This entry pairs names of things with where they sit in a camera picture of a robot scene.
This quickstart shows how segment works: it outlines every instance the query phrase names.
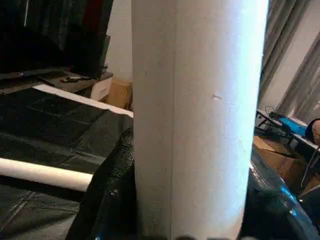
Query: blue object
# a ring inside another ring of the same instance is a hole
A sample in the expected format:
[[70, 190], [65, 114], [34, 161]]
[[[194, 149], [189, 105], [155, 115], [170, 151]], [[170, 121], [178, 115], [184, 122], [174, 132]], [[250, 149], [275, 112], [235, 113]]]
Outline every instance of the blue object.
[[300, 136], [303, 136], [303, 137], [305, 136], [307, 126], [302, 126], [287, 117], [279, 118], [279, 121], [281, 123], [283, 123], [284, 125], [288, 126], [290, 128], [291, 132], [298, 134]]

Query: white cylinder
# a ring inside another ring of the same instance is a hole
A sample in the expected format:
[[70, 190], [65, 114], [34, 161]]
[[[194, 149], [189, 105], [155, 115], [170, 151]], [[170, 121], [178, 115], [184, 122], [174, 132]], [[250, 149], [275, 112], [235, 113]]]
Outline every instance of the white cylinder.
[[0, 175], [85, 192], [92, 174], [0, 158]]
[[143, 234], [236, 239], [267, 11], [267, 0], [132, 1]]

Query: black tablecloth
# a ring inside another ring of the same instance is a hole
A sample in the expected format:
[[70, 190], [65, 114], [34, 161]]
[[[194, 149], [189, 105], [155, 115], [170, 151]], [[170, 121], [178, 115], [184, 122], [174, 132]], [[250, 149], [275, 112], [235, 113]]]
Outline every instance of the black tablecloth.
[[[132, 125], [127, 115], [29, 88], [0, 96], [0, 158], [92, 174]], [[82, 197], [0, 176], [0, 239], [64, 239]]]

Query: cardboard box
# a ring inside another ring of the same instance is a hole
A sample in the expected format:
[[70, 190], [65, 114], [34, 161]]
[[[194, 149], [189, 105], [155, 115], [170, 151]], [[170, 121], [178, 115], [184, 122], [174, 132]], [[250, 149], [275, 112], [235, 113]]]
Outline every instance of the cardboard box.
[[128, 109], [132, 100], [132, 83], [113, 78], [106, 103]]
[[292, 186], [295, 178], [305, 170], [305, 164], [280, 143], [254, 136], [253, 146], [265, 163], [279, 174], [288, 187]]

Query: black cloth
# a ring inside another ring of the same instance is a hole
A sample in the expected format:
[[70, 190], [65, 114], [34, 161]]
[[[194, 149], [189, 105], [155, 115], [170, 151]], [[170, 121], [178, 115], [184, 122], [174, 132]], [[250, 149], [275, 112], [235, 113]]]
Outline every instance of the black cloth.
[[129, 128], [93, 175], [66, 240], [135, 234], [136, 219], [134, 139]]
[[[0, 158], [93, 174], [133, 125], [33, 88], [0, 95]], [[0, 240], [63, 240], [84, 193], [0, 176]]]

